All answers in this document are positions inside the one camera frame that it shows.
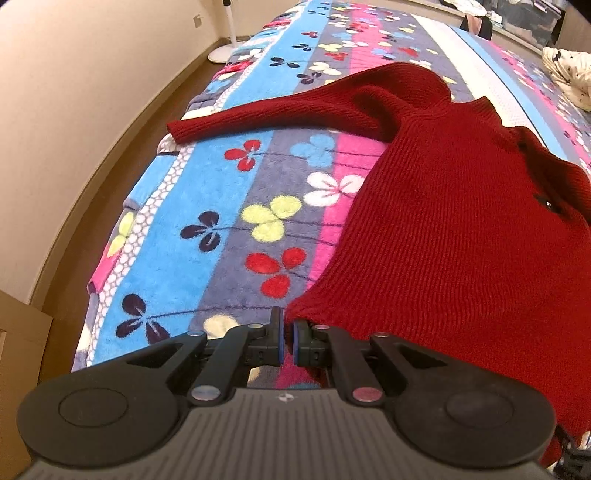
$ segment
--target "yellow flower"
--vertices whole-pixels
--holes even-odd
[[[241,218],[245,222],[254,223],[252,236],[259,242],[276,242],[285,235],[283,220],[294,216],[301,208],[297,197],[279,195],[271,200],[268,207],[249,205],[242,211]]]
[[[119,250],[123,248],[125,245],[125,240],[129,237],[131,233],[131,228],[134,225],[134,214],[132,212],[127,212],[121,221],[119,222],[119,235],[117,235],[111,244],[109,245],[109,250],[107,251],[107,257],[111,257],[115,255]]]
[[[334,52],[334,53],[338,52],[339,48],[343,48],[343,46],[338,43],[331,43],[329,45],[325,45],[325,44],[321,43],[318,46],[320,48],[325,49],[326,51],[330,51],[330,52]]]

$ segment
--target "blue stripe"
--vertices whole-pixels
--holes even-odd
[[[301,17],[289,26],[283,36],[260,60],[261,64],[251,72],[242,82],[240,88],[226,101],[224,109],[255,102],[256,100],[290,95],[294,92],[301,80],[296,75],[306,71],[312,54],[316,51],[316,45],[318,45],[321,36],[320,33],[328,22],[328,18],[324,15],[308,13],[308,10],[319,6],[319,2],[310,2],[306,6],[306,9],[301,13]],[[302,35],[303,31],[318,32],[318,38]],[[302,48],[292,48],[292,45],[300,43],[308,44],[311,50],[303,51]],[[270,64],[273,63],[271,61],[272,57],[280,57],[286,63],[293,61],[299,67],[290,68],[286,63],[270,67]]]
[[[314,4],[318,2],[311,2],[307,9]],[[224,108],[293,93],[300,82],[296,74],[305,71],[318,43],[318,38],[303,36],[301,32],[320,33],[328,22],[326,16],[308,14],[307,9],[295,21],[300,25],[289,27],[232,93]],[[304,52],[291,47],[302,42],[310,45],[312,50]],[[271,57],[281,57],[286,62],[297,60],[300,66],[295,69],[286,64],[270,67]],[[182,239],[180,231],[187,225],[199,224],[198,217],[206,210],[219,214],[217,228],[234,225],[260,167],[261,157],[256,157],[256,165],[251,171],[240,172],[236,169],[236,161],[224,159],[224,152],[229,148],[241,148],[246,140],[251,139],[260,140],[259,153],[264,152],[273,134],[274,130],[266,130],[197,143],[177,184],[158,208],[133,267],[116,290],[106,312],[93,363],[145,347],[145,323],[150,316],[185,312],[154,320],[164,326],[171,336],[186,331],[225,248],[230,230],[217,231],[221,241],[211,252],[199,250],[203,236]],[[120,339],[115,336],[117,326],[133,318],[122,309],[122,301],[132,293],[146,303],[142,316],[144,324]]]
[[[177,184],[154,216],[148,235],[113,297],[100,333],[93,363],[102,362],[147,346],[145,325],[124,339],[115,336],[117,325],[133,318],[125,313],[122,301],[128,294],[139,295],[146,303],[143,319],[152,315],[186,312],[156,320],[171,336],[187,330],[194,310],[209,283],[215,266],[234,225],[242,204],[260,167],[248,172],[236,168],[237,161],[224,159],[229,148],[241,148],[251,139],[261,142],[259,152],[271,142],[273,130],[258,131],[230,137],[212,138],[197,143]],[[199,250],[203,235],[192,239],[180,237],[187,225],[198,225],[199,215],[207,210],[219,214],[215,228],[221,241],[210,252]]]
[[[486,62],[486,64],[491,68],[493,72],[500,78],[500,80],[505,84],[505,86],[509,89],[509,91],[515,97],[515,100],[521,105],[521,108],[525,112],[525,114],[529,117],[531,123],[538,131],[540,137],[546,144],[548,150],[550,150],[554,155],[560,157],[562,159],[566,159],[566,153],[562,149],[560,142],[554,135],[554,132],[550,129],[548,124],[542,118],[540,112],[532,103],[532,101],[528,98],[525,92],[521,89],[521,87],[517,84],[517,82],[494,60],[489,53],[482,48],[482,46],[478,43],[478,41],[468,32],[460,30],[458,28],[453,28],[454,31],[458,34],[458,36],[466,42],[466,44],[476,52],[476,54],[482,58]]]
[[[176,155],[156,155],[138,183],[131,190],[127,197],[128,200],[133,201],[139,208],[142,208],[162,183],[176,159]]]

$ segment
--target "rivet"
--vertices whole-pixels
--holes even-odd
[[[195,400],[212,401],[220,396],[220,391],[213,385],[200,385],[191,390],[191,396]]]
[[[382,392],[377,388],[359,387],[353,390],[353,398],[357,401],[369,403],[382,398]]]

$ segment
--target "white flower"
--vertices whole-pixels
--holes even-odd
[[[311,67],[309,67],[309,69],[315,70],[317,72],[322,72],[327,75],[340,75],[341,74],[340,71],[330,68],[330,65],[328,63],[323,62],[323,61],[315,61],[314,64]]]
[[[216,80],[226,80],[228,78],[230,78],[232,75],[235,75],[237,72],[228,72],[228,73],[222,73]]]
[[[158,144],[158,148],[156,149],[156,153],[160,154],[162,152],[174,152],[177,151],[178,147],[174,138],[171,134],[166,134],[160,143]]]
[[[306,193],[304,201],[313,207],[328,207],[339,201],[341,194],[357,193],[363,185],[364,178],[359,175],[344,176],[340,182],[321,171],[315,171],[308,176],[308,184],[315,191]]]
[[[187,113],[183,115],[181,120],[186,120],[187,118],[197,118],[200,116],[208,116],[213,113],[213,105],[210,106],[203,106],[201,108],[196,108],[195,110],[189,110]]]
[[[587,174],[588,177],[591,177],[591,168],[589,168],[589,166],[587,165],[587,162],[585,162],[585,160],[583,160],[582,158],[579,159],[579,164],[581,165],[581,168],[585,171],[585,173]]]
[[[262,57],[262,48],[255,48],[250,51],[248,55],[241,55],[238,57],[238,61],[244,61],[251,58],[260,59]]]
[[[367,47],[369,46],[368,43],[365,42],[354,42],[354,41],[350,41],[350,40],[343,40],[343,46],[347,47],[347,48],[355,48],[355,47]]]
[[[426,68],[427,70],[431,70],[431,62],[427,60],[409,60],[410,63],[414,63],[416,65],[420,65],[421,67]]]

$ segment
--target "red flower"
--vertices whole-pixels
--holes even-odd
[[[369,28],[368,24],[363,22],[351,22],[347,30],[357,30],[357,32],[363,32]]]
[[[324,55],[327,57],[333,57],[335,60],[344,60],[349,54],[345,52],[333,53],[333,52],[324,52]]]
[[[306,252],[301,248],[288,248],[281,255],[281,263],[286,270],[298,267],[305,259]],[[281,271],[281,265],[273,257],[261,252],[255,252],[248,254],[244,264],[248,270],[255,273],[273,275],[261,284],[261,293],[273,299],[282,299],[287,295],[291,280],[285,274],[278,274]]]
[[[415,58],[418,57],[418,52],[414,48],[412,48],[412,47],[410,47],[410,48],[398,47],[398,49],[400,51],[403,51],[404,53],[409,54],[411,57],[415,57]]]
[[[272,28],[272,27],[283,27],[285,25],[289,25],[291,20],[273,20],[273,22],[269,22],[263,28]]]
[[[249,171],[255,166],[255,159],[252,158],[252,154],[261,148],[261,142],[258,140],[247,140],[242,145],[244,150],[241,148],[231,148],[226,150],[224,158],[226,160],[238,160],[236,168],[239,171]]]
[[[216,78],[218,78],[220,75],[222,75],[224,73],[240,72],[241,70],[248,68],[253,63],[254,63],[254,59],[239,61],[236,63],[229,63],[228,65],[226,65],[224,68],[222,68],[219,72],[217,72],[213,76],[213,80],[215,80]]]

